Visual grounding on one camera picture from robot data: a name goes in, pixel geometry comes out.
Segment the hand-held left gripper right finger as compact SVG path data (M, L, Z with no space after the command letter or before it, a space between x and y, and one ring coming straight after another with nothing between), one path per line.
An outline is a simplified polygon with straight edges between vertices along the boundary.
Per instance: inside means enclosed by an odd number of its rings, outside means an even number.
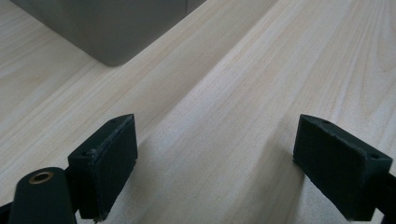
M392 158L335 124L301 115L293 161L349 221L369 221L375 210L396 221Z

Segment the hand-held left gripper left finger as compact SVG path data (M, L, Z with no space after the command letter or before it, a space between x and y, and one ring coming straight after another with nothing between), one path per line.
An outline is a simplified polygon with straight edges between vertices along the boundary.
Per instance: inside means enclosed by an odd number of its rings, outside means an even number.
M67 159L74 208L83 219L105 220L137 160L134 115L109 120Z

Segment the grey divided storage box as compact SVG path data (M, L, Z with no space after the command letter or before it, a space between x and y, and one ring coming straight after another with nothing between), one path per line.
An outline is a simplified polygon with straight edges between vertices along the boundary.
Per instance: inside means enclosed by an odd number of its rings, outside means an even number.
M136 54L206 0L10 0L108 66Z

